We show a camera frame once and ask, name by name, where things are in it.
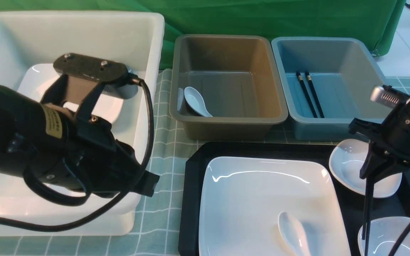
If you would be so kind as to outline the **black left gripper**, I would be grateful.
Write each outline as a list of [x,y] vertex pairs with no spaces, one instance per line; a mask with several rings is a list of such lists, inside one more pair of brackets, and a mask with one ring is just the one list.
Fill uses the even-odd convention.
[[153,146],[141,164],[131,146],[114,138],[111,127],[100,119],[24,118],[27,186],[44,199],[69,198],[48,184],[82,192],[83,199],[129,192],[153,196],[159,176],[146,170]]

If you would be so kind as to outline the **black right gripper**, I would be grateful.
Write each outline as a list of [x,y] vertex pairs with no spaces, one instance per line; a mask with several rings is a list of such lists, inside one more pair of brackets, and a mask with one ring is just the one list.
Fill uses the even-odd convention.
[[397,105],[381,124],[355,118],[349,125],[349,133],[369,139],[369,151],[359,174],[361,179],[366,179],[363,255],[367,256],[374,180],[410,170],[410,103]]

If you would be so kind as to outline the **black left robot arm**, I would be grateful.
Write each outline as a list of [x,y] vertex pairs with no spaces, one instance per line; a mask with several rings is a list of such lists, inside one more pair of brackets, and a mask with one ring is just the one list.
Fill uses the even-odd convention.
[[[137,85],[149,111],[149,144],[143,162],[93,117],[107,86]],[[0,173],[23,178],[47,201],[84,204],[91,194],[111,199],[129,192],[153,196],[159,176],[146,170],[153,149],[153,112],[146,83],[133,74],[97,80],[63,74],[40,102],[0,85]]]

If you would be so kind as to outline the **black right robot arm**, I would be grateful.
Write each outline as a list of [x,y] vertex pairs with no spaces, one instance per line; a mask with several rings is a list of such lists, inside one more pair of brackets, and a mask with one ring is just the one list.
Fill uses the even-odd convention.
[[375,184],[410,170],[410,95],[382,85],[373,89],[370,99],[391,108],[391,112],[380,124],[355,118],[349,125],[349,133],[358,133],[369,140],[366,160],[359,173],[360,178],[366,180],[362,230],[364,255],[369,250]]

